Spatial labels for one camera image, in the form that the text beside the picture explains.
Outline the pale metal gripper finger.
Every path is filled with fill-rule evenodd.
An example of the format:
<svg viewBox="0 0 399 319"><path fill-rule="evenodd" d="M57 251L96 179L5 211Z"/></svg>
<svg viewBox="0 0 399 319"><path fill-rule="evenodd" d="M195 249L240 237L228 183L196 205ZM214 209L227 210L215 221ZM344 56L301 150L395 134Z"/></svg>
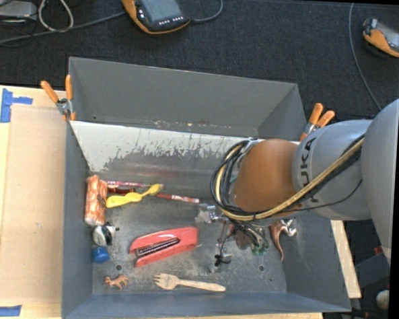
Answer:
<svg viewBox="0 0 399 319"><path fill-rule="evenodd" d="M210 224L218 221L217 208L214 205L198 204L197 215L194 218L195 223Z"/></svg>
<svg viewBox="0 0 399 319"><path fill-rule="evenodd" d="M210 273L222 273L229 270L229 264L233 258L233 254L216 253L213 261L209 264Z"/></svg>

